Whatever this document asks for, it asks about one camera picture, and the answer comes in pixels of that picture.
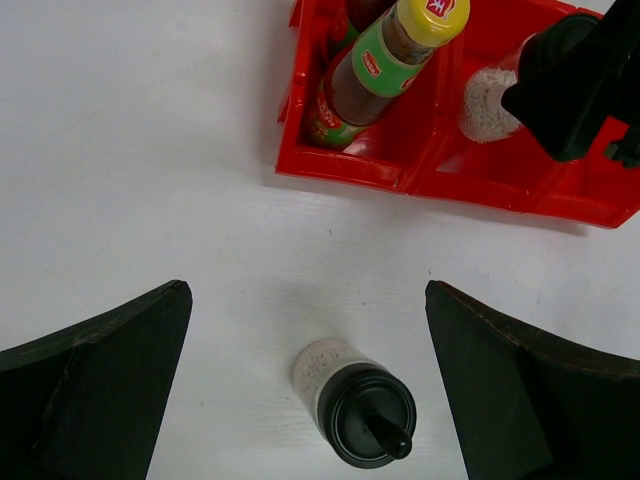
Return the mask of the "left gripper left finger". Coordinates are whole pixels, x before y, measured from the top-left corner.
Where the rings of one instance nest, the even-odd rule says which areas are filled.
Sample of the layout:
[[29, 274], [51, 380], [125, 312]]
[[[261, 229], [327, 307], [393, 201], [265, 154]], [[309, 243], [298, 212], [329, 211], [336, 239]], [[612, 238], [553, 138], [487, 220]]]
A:
[[173, 280], [2, 351], [2, 478], [146, 478], [192, 305]]

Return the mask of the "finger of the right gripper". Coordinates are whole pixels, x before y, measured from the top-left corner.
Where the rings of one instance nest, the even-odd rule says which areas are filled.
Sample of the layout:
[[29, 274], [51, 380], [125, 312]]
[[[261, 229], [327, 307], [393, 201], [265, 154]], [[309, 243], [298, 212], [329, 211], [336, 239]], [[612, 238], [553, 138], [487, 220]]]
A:
[[584, 158], [605, 121], [617, 119], [628, 129], [605, 154], [638, 162], [638, 2], [617, 1], [602, 18], [571, 14], [533, 35], [501, 105], [560, 163]]

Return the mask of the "red sauce bottle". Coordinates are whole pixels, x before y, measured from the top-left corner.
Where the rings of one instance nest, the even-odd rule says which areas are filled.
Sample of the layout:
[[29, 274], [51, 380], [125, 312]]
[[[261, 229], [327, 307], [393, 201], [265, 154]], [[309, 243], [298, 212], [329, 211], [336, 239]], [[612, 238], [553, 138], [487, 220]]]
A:
[[328, 65], [304, 120], [308, 140], [344, 149], [377, 123], [433, 54], [465, 28], [469, 1], [397, 1]]
[[332, 59], [387, 12], [395, 0], [344, 0], [339, 3], [327, 34], [327, 54]]

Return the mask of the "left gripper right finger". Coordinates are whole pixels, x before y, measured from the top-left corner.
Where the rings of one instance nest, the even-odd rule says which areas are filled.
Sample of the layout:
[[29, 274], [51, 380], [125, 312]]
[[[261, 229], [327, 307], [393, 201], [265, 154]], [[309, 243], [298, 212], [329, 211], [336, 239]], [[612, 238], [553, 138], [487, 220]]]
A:
[[639, 363], [496, 311], [443, 281], [428, 326], [470, 479], [636, 479]]

